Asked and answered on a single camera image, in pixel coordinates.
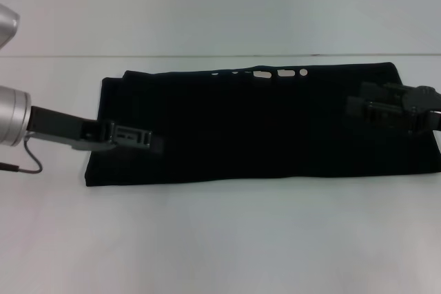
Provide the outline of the black t-shirt with white print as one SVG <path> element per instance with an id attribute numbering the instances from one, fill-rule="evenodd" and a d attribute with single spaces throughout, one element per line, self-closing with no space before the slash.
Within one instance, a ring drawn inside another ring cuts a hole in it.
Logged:
<path id="1" fill-rule="evenodd" d="M 362 83 L 400 82 L 394 64 L 309 66 L 292 77 L 265 71 L 269 78 L 243 68 L 103 79 L 99 119 L 160 141 L 92 153 L 86 185 L 441 172 L 433 133 L 408 135 L 346 114 Z"/>

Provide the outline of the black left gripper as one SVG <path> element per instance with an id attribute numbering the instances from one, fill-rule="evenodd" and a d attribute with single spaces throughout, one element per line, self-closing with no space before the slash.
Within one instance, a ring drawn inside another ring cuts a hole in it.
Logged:
<path id="1" fill-rule="evenodd" d="M 33 138 L 71 146 L 79 151 L 107 151 L 115 147 L 162 154 L 165 141 L 150 130 L 80 118 L 32 106 L 28 131 Z"/>

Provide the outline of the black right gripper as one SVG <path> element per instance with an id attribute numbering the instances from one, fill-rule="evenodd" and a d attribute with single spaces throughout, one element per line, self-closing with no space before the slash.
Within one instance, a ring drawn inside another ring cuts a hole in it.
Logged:
<path id="1" fill-rule="evenodd" d="M 347 98 L 346 114 L 376 127 L 395 129 L 407 134 L 441 132 L 441 94 L 427 86 L 412 87 L 405 92 L 404 85 L 364 82 L 360 87 L 362 98 Z M 403 94 L 402 106 L 364 99 L 400 98 Z"/>

